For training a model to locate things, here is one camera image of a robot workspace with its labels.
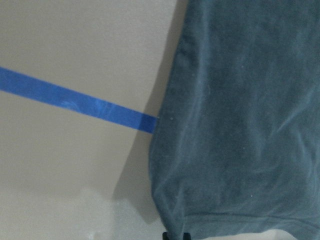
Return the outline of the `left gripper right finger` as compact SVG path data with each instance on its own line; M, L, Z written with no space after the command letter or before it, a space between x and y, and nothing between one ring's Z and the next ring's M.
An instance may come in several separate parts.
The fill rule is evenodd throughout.
M191 235L190 235L189 232L184 232L182 239L183 239L183 240L191 240L192 238L191 238Z

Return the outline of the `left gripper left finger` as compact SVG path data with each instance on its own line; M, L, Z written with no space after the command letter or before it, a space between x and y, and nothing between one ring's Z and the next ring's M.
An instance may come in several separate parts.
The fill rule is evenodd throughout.
M167 232L162 233L162 240L170 240Z

